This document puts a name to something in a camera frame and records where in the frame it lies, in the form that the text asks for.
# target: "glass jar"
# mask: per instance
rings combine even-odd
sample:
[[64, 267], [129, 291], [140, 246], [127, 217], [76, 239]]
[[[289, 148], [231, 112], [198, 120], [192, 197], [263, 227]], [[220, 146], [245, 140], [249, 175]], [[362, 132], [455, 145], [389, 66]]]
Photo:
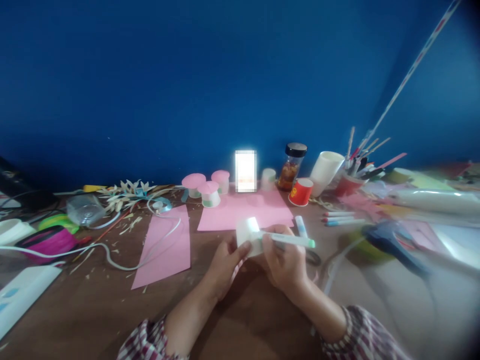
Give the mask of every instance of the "glass jar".
[[278, 188], [283, 191], [290, 191], [294, 186], [295, 179], [299, 173], [302, 160], [307, 153], [307, 146], [299, 142], [290, 142], [286, 145], [285, 163], [281, 168], [278, 177]]

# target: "plaid sleeve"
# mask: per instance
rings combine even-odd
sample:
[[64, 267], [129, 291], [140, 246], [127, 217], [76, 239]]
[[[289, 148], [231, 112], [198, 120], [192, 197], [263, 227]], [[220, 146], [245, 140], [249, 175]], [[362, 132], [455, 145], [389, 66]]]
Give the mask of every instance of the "plaid sleeve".
[[329, 359], [410, 359], [384, 326], [359, 306], [342, 307], [346, 334], [338, 342], [321, 340]]
[[117, 360], [188, 360], [167, 355], [165, 316], [159, 322], [144, 320], [126, 339]]

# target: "person's left hand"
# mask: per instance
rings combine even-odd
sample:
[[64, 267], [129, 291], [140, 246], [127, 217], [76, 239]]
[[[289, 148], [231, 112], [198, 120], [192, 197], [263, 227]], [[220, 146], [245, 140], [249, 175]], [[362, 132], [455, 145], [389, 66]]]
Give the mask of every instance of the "person's left hand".
[[225, 297], [251, 249], [250, 241], [244, 242], [237, 248], [237, 241], [234, 237], [222, 241], [218, 246], [203, 278], [216, 301]]

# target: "blue wall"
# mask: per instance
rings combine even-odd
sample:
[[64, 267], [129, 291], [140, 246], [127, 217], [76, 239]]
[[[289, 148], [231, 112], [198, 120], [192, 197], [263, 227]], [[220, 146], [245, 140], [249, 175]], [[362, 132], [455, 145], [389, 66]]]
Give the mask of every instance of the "blue wall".
[[[232, 170], [242, 148], [278, 169], [291, 141], [309, 146], [308, 174], [320, 151], [346, 152], [351, 126], [363, 134], [375, 123], [449, 4], [3, 2], [0, 155], [56, 191], [179, 183]], [[465, 7], [385, 118], [379, 135], [393, 139], [375, 160], [409, 151], [400, 165], [416, 166], [440, 149], [478, 150], [461, 139], [478, 133], [480, 114]], [[421, 146], [432, 124], [435, 138]]]

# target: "person's right hand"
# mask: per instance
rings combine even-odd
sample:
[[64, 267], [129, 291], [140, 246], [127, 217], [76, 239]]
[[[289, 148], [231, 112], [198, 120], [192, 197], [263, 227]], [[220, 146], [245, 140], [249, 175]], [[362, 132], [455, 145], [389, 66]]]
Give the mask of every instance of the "person's right hand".
[[[293, 235], [288, 226], [273, 225], [265, 229], [268, 233]], [[305, 248], [303, 246], [284, 243], [284, 250], [279, 249], [272, 237], [263, 235], [263, 252], [266, 262], [271, 271], [269, 279], [273, 286], [279, 288], [293, 301], [309, 281], [305, 260]]]

